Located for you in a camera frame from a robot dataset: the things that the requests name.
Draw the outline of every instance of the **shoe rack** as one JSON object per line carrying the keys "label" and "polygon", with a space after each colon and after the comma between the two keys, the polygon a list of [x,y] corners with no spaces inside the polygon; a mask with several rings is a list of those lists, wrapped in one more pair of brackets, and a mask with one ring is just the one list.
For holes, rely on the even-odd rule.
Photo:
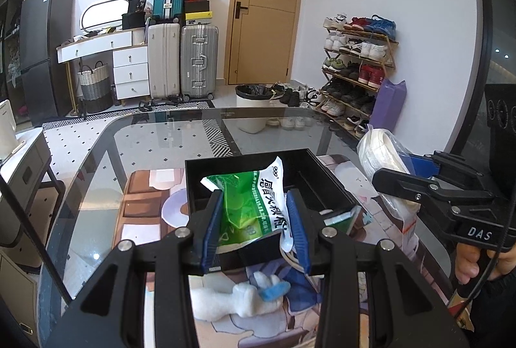
{"label": "shoe rack", "polygon": [[[393,49],[395,46],[398,45],[398,41],[391,40],[387,35],[376,34],[376,33],[371,33],[371,32],[362,32],[362,31],[356,31],[356,30],[344,30],[344,29],[335,29],[335,28],[326,28],[326,30],[328,31],[328,33],[330,33],[330,31],[338,31],[338,32],[344,33],[344,35],[347,35],[349,37],[356,37],[356,38],[362,38],[363,40],[375,40],[376,42],[382,42],[388,48],[388,53],[385,57],[385,60],[382,62],[373,60],[373,59],[360,57],[359,55],[356,55],[356,54],[346,53],[345,51],[335,51],[335,50],[329,50],[329,49],[325,48],[324,51],[326,53],[326,56],[329,59],[331,59],[332,57],[339,58],[341,56],[344,56],[344,57],[348,57],[351,60],[353,60],[353,59],[358,60],[360,62],[360,66],[363,63],[370,63],[375,66],[380,66],[383,69],[383,73],[386,78],[388,78],[389,75],[392,74],[392,72],[396,70],[396,61],[394,59]],[[362,89],[365,89],[366,91],[368,91],[372,94],[376,94],[379,91],[379,89],[371,87],[367,84],[360,83],[355,79],[349,79],[345,76],[340,75],[338,72],[334,72],[329,69],[322,68],[322,73],[324,74],[324,76],[326,77],[328,82],[330,82],[332,77],[335,77],[335,78],[343,79],[344,81],[351,83],[355,86],[359,86]],[[349,104],[347,102],[344,102],[344,101],[341,101],[340,99],[334,98],[333,96],[329,95],[328,93],[326,93],[323,90],[319,90],[319,92],[324,96],[325,100],[323,102],[321,102],[315,108],[315,110],[318,112],[321,112],[322,114],[326,115],[327,117],[333,119],[335,122],[337,122],[337,124],[339,124],[342,127],[344,126],[344,122],[346,121],[347,117],[349,117],[349,116],[357,115],[360,118],[363,118],[366,120],[369,120],[372,116],[372,114],[367,114],[367,113],[361,111],[360,109],[353,107],[351,104]],[[324,111],[321,111],[321,107],[328,101],[333,101],[333,102],[338,102],[338,103],[343,104],[344,106],[346,106],[346,111],[342,115],[339,115],[337,117],[327,114]],[[362,136],[358,136],[354,131],[345,130],[345,132],[350,134],[356,140],[360,140],[360,138],[362,138]]]}

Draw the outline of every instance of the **red sneaker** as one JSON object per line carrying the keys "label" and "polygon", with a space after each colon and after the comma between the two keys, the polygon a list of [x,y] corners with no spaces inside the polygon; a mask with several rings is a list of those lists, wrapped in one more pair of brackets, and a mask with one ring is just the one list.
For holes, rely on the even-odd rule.
{"label": "red sneaker", "polygon": [[375,89],[380,89],[380,86],[385,77],[383,73],[383,69],[381,67],[370,67],[369,68],[370,77],[367,84]]}
{"label": "red sneaker", "polygon": [[358,81],[360,83],[368,84],[369,78],[371,77],[371,69],[372,67],[368,66],[367,64],[362,65],[360,67],[360,74],[358,76]]}
{"label": "red sneaker", "polygon": [[352,18],[350,23],[344,24],[344,29],[363,31],[366,25],[371,23],[369,18]]}

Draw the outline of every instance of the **green medicine packet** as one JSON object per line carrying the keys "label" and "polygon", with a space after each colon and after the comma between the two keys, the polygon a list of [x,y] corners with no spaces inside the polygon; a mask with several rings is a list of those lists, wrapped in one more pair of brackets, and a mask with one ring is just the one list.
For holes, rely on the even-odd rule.
{"label": "green medicine packet", "polygon": [[219,246],[222,254],[258,239],[281,233],[281,247],[293,246],[283,192],[283,163],[279,157],[264,170],[211,175],[201,180],[210,191],[224,192]]}

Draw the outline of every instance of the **blue sneaker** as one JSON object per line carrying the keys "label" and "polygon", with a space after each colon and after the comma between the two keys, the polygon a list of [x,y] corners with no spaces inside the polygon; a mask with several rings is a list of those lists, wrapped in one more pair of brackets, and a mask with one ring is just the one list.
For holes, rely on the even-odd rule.
{"label": "blue sneaker", "polygon": [[387,35],[391,40],[396,40],[396,23],[378,15],[372,16],[372,23],[366,25],[364,30]]}

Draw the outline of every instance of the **white plush toy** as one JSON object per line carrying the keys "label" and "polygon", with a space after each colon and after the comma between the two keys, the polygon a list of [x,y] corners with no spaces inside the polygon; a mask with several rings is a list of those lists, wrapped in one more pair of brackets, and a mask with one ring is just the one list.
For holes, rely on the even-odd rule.
{"label": "white plush toy", "polygon": [[193,317],[216,322],[227,314],[251,318],[278,310],[283,304],[283,296],[290,290],[290,284],[276,275],[269,278],[260,271],[254,273],[254,278],[260,289],[249,283],[240,283],[233,286],[232,293],[205,287],[190,290]]}

